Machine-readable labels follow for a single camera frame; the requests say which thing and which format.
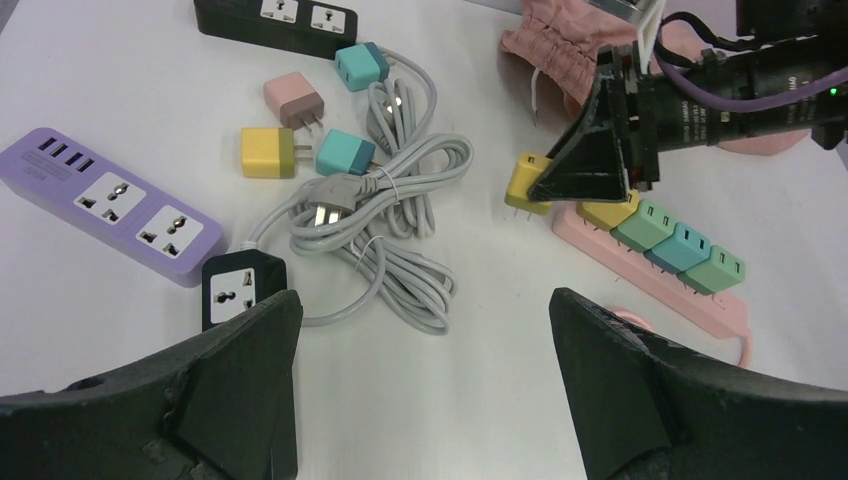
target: pink power strip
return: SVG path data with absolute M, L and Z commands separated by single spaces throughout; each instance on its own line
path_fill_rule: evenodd
M 716 338 L 742 337 L 743 359 L 751 348 L 748 328 L 748 305 L 728 291 L 715 295 L 701 295 L 675 275 L 663 272 L 641 253 L 630 250 L 605 232 L 577 214 L 577 205 L 567 202 L 557 213 L 554 233 L 579 248 L 607 268 L 621 275 L 649 295 L 671 307 L 692 323 Z

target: white table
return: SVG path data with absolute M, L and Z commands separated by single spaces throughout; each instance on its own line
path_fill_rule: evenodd
M 0 147 L 53 126 L 213 216 L 237 244 L 312 175 L 242 178 L 239 130 L 275 124 L 262 83 L 303 72 L 327 102 L 328 128 L 365 135 L 363 95 L 347 92 L 327 61 L 201 35 L 188 0 L 144 3 L 20 2 L 0 35 Z M 414 244 L 459 274 L 451 334 L 425 336 L 378 301 L 301 335 L 300 478 L 583 478 L 550 336 L 554 288 L 628 307 L 727 361 L 738 343 L 709 337 L 545 220 L 515 218 L 503 204 L 517 156 L 547 151 L 564 125 L 548 85 L 542 126 L 532 127 L 530 69 L 499 54 L 500 33 L 518 17 L 458 0 L 341 3 L 360 12 L 360 35 L 428 69 L 440 87 L 431 131 L 468 136 L 477 156 L 461 186 L 433 196 L 435 238 Z M 837 155 L 810 141 L 771 159 L 699 148 L 663 155 L 662 167 L 649 196 L 748 260 L 736 291 L 751 307 L 752 368 L 848 388 L 848 172 Z M 0 225 L 0 394 L 59 390 L 199 332 L 199 289 L 6 187 Z M 295 257 L 285 225 L 275 232 L 264 247 L 288 262 L 308 314 L 363 291 L 346 265 Z

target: electrical socket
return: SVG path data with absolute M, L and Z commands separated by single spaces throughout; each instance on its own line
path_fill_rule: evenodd
M 224 323 L 256 305 L 256 270 L 245 268 L 213 275 L 209 280 L 212 292 L 210 322 Z
M 203 231 L 203 225 L 166 205 L 138 232 L 136 238 L 153 250 L 177 258 Z
M 212 257 L 203 265 L 203 331 L 286 290 L 286 262 L 256 249 Z
M 227 248 L 220 224 L 50 128 L 35 129 L 0 152 L 0 180 L 20 197 L 184 287 L 198 285 L 206 259 Z M 186 217 L 185 225 L 168 236 L 180 216 Z M 138 238 L 145 229 L 165 236 L 147 245 Z M 169 243 L 175 254 L 163 250 Z
M 112 172 L 104 173 L 82 192 L 74 205 L 114 225 L 138 206 L 147 193 Z
M 343 34 L 345 30 L 345 12 L 334 8 L 315 5 L 312 7 L 312 28 Z
M 259 14 L 285 23 L 297 21 L 298 0 L 262 0 Z

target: power strip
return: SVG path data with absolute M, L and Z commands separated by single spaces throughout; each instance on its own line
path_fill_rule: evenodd
M 631 251 L 577 214 L 577 206 L 566 202 L 556 214 L 554 233 L 579 248 L 625 280 L 671 307 L 710 335 L 720 338 L 750 337 L 748 305 L 729 291 L 701 295 L 675 275 L 663 272 L 644 255 Z
M 194 0 L 206 35 L 334 59 L 356 44 L 359 18 L 346 8 L 311 0 Z
M 184 287 L 226 251 L 221 225 L 50 128 L 0 153 L 19 196 Z

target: purple power strip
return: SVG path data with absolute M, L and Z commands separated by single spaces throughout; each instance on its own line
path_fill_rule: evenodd
M 0 179 L 21 197 L 184 287 L 227 249 L 223 229 L 50 128 L 0 153 Z

